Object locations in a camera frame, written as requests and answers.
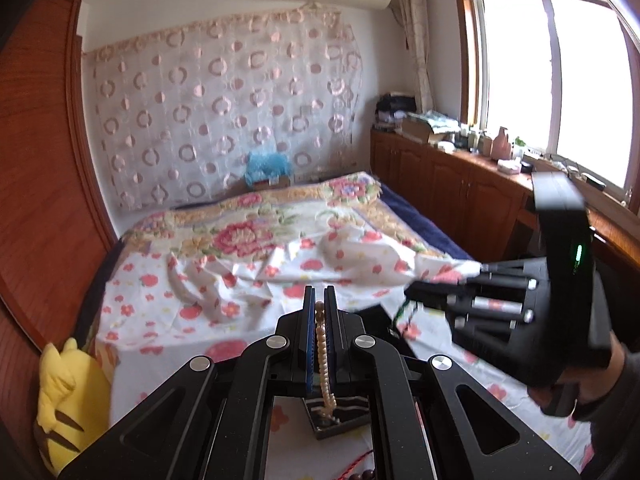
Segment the dark sleeve right forearm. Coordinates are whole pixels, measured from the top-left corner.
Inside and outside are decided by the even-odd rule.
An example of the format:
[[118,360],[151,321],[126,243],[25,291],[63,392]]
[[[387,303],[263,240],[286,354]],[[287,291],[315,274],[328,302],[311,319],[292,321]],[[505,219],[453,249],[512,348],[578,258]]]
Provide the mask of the dark sleeve right forearm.
[[602,399],[577,404],[574,419],[589,422],[593,456],[583,479],[639,478],[639,355],[626,353],[622,374]]

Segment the person's right hand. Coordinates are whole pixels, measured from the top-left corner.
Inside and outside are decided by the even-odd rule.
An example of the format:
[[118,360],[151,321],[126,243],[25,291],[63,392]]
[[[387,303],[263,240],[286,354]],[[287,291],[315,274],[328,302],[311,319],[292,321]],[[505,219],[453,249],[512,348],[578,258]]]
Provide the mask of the person's right hand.
[[610,333],[610,336],[612,353],[607,368],[567,367],[553,386],[528,387],[529,397],[540,408],[548,408],[553,398],[552,389],[565,385],[577,387],[577,401],[580,404],[588,404],[606,396],[620,379],[626,361],[624,346],[613,333]]

